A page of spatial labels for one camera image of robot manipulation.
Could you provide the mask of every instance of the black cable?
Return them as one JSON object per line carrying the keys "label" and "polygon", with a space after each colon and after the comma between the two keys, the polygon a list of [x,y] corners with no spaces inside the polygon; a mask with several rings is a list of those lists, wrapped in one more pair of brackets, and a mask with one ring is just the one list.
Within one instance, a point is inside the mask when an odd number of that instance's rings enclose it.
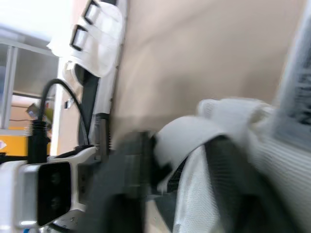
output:
{"label": "black cable", "polygon": [[80,105],[79,101],[77,100],[76,95],[69,88],[69,86],[61,79],[52,79],[45,85],[43,92],[42,92],[42,99],[41,99],[40,108],[39,108],[38,120],[40,120],[40,121],[43,120],[44,110],[45,110],[45,102],[47,100],[49,90],[54,84],[62,85],[68,91],[68,93],[71,95],[71,97],[73,98],[75,104],[78,107],[79,113],[81,115],[80,124],[82,126],[85,144],[89,145],[89,139],[88,139],[87,131],[86,131],[86,117],[84,115],[83,109],[81,108],[81,105]]}
{"label": "black cable", "polygon": [[17,105],[11,105],[11,107],[15,107],[15,108],[28,108],[28,107],[25,107],[25,106],[17,106]]}
{"label": "black cable", "polygon": [[49,227],[51,227],[53,230],[58,231],[60,233],[74,233],[73,230],[65,228],[65,227],[61,227],[59,225],[56,225],[55,223],[50,223]]}
{"label": "black cable", "polygon": [[25,120],[13,120],[13,119],[10,119],[10,121],[30,121],[30,120],[27,120],[27,119],[25,119]]}

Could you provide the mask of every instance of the black buckle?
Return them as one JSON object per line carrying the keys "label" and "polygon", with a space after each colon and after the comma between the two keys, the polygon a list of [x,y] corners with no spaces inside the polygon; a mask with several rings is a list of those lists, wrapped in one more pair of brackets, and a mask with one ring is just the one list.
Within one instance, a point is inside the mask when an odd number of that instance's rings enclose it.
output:
{"label": "black buckle", "polygon": [[78,50],[78,51],[82,51],[82,48],[75,45],[74,42],[75,42],[75,39],[76,39],[76,36],[77,36],[77,32],[78,31],[84,31],[84,32],[88,32],[88,30],[84,27],[82,27],[81,25],[78,25],[76,24],[75,27],[74,27],[74,30],[73,30],[73,36],[71,36],[71,41],[70,41],[70,46],[73,47],[74,49]]}
{"label": "black buckle", "polygon": [[98,4],[96,1],[90,0],[90,1],[88,2],[88,5],[87,5],[87,7],[86,7],[86,9],[85,9],[85,11],[84,11],[82,17],[83,17],[83,18],[85,19],[85,21],[88,22],[90,25],[93,25],[94,22],[92,22],[91,19],[87,17],[87,14],[88,14],[89,10],[91,9],[91,6],[95,6],[95,7],[97,7],[97,8],[100,7],[99,4]]}

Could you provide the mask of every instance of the yellow object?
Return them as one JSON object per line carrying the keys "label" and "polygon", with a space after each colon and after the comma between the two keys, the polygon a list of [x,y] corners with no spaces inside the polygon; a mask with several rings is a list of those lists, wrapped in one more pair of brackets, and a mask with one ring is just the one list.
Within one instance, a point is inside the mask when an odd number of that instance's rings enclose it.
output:
{"label": "yellow object", "polygon": [[[19,127],[9,128],[10,130],[24,130]],[[0,140],[6,146],[0,149],[0,152],[5,152],[6,155],[11,156],[27,156],[27,137],[26,136],[10,136],[0,135]],[[50,153],[50,143],[47,146],[47,152]]]}

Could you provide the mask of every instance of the floor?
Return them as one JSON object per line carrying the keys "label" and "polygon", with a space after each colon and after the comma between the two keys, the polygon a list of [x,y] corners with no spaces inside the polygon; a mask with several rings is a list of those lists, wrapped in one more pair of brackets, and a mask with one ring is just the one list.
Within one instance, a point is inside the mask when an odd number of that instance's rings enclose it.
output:
{"label": "floor", "polygon": [[[128,1],[113,106],[114,144],[129,131],[158,131],[177,117],[195,114],[202,99],[238,96],[271,102],[304,4],[304,0]],[[72,120],[77,112],[62,115]],[[66,131],[73,133],[78,121],[68,125]],[[67,135],[60,133],[64,140]],[[67,140],[59,152],[75,144]],[[150,232],[166,232],[150,205]]]}

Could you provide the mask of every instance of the metal frame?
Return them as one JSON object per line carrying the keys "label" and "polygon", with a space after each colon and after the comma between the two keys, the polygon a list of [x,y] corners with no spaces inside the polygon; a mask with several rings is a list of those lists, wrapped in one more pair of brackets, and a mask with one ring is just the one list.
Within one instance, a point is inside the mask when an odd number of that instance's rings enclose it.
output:
{"label": "metal frame", "polygon": [[4,90],[2,105],[0,107],[0,135],[25,135],[23,131],[8,130],[9,121],[11,116],[11,103],[13,96],[13,88],[15,81],[15,72],[17,66],[17,55],[18,49],[28,50],[35,53],[40,53],[46,56],[55,56],[52,52],[37,48],[34,46],[26,45],[17,41],[12,41],[5,38],[0,38],[0,44],[8,46],[7,59],[6,59],[6,70],[5,70],[5,80],[4,80]]}
{"label": "metal frame", "polygon": [[17,47],[8,47],[7,59],[6,59],[6,69],[5,69],[5,79],[4,79],[4,90],[3,99],[1,105],[1,118],[0,118],[0,128],[7,129],[9,127],[9,120],[11,115],[11,102],[14,88],[15,71],[17,64]]}
{"label": "metal frame", "polygon": [[45,50],[45,49],[41,49],[35,46],[31,46],[31,45],[26,45],[14,40],[9,40],[9,39],[5,39],[5,38],[0,38],[0,44],[4,44],[4,45],[8,45],[11,47],[16,47],[16,48],[20,48],[20,49],[24,49],[24,50],[28,50],[28,51],[32,51],[32,52],[36,52],[36,53],[41,53],[47,56],[52,56],[54,57],[55,55],[49,51],[49,50]]}

